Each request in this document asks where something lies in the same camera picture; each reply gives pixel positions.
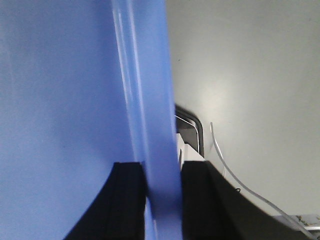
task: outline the blue plastic panel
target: blue plastic panel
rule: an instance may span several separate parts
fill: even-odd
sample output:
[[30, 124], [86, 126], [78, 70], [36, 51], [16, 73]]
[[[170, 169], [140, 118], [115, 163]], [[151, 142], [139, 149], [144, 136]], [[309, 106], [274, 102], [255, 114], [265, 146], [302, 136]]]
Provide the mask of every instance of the blue plastic panel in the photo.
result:
[[162, 0], [1, 1], [0, 239], [62, 239], [131, 161], [146, 236], [181, 239], [171, 85]]
[[182, 198], [165, 2], [112, 4], [133, 151], [144, 164], [155, 234], [179, 240]]
[[0, 239], [59, 240], [133, 161], [112, 6], [0, 4]]

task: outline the wire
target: wire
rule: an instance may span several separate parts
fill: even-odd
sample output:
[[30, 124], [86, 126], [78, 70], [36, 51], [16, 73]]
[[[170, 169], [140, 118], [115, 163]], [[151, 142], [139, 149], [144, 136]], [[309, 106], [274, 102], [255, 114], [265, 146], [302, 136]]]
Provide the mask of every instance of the wire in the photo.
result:
[[213, 140], [213, 144], [216, 150], [217, 155], [219, 156], [221, 162], [223, 163], [225, 169], [227, 169], [227, 171], [231, 174], [231, 176], [245, 189], [247, 190], [249, 193], [251, 193], [252, 195], [254, 195], [255, 197], [257, 197], [258, 199], [262, 200], [263, 202], [265, 202], [266, 204], [268, 204], [270, 207], [272, 207], [273, 209], [275, 209], [278, 213], [280, 213], [288, 222], [290, 222], [291, 224], [295, 225], [304, 235], [306, 235], [308, 238], [313, 239], [313, 240], [317, 240], [317, 238], [312, 235], [311, 232], [309, 232], [308, 230], [306, 230], [303, 226], [301, 226], [298, 222], [296, 222], [292, 217], [290, 217], [288, 214], [286, 214], [284, 211], [282, 211], [279, 207], [277, 207], [275, 204], [273, 204], [272, 202], [270, 202], [269, 200], [267, 200], [266, 198], [264, 198], [263, 196], [259, 195], [258, 193], [252, 191], [250, 188], [248, 188], [242, 181], [239, 180], [239, 178], [237, 178], [237, 176], [231, 171], [231, 169], [228, 167], [228, 165], [226, 164], [224, 157], [222, 155], [222, 152], [220, 150], [220, 147], [218, 145], [218, 142], [216, 140], [215, 137], [215, 133], [214, 133], [214, 124], [212, 122], [210, 122], [210, 130], [211, 130], [211, 136], [212, 136], [212, 140]]

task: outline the white wall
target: white wall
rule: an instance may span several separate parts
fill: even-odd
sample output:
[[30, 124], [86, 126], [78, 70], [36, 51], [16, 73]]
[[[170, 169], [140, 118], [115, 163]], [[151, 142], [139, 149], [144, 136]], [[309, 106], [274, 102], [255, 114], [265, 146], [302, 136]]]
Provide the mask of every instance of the white wall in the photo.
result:
[[168, 0], [167, 14], [175, 101], [201, 120], [205, 157], [222, 168], [212, 121], [245, 184], [320, 213], [320, 2]]

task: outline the wall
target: wall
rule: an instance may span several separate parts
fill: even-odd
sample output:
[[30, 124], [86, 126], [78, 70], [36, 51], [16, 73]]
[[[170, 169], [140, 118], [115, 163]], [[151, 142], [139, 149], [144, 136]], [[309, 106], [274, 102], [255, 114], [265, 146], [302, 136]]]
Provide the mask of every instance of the wall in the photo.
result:
[[168, 0], [167, 14], [175, 101], [201, 120], [205, 157], [222, 169], [212, 121], [245, 184], [289, 214], [320, 213], [320, 2]]

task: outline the black metal frame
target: black metal frame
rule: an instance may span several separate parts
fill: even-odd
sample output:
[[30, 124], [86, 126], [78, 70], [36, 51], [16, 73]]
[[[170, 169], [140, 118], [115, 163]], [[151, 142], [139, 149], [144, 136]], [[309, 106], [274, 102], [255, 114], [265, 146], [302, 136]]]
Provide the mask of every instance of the black metal frame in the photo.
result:
[[184, 109], [183, 107], [179, 105], [175, 105], [175, 114], [184, 120], [191, 120], [195, 123], [197, 131], [198, 131], [198, 142], [199, 142], [199, 154], [204, 158], [205, 157], [205, 151], [204, 151], [204, 129], [202, 127], [202, 124], [200, 120], [197, 118], [197, 116]]

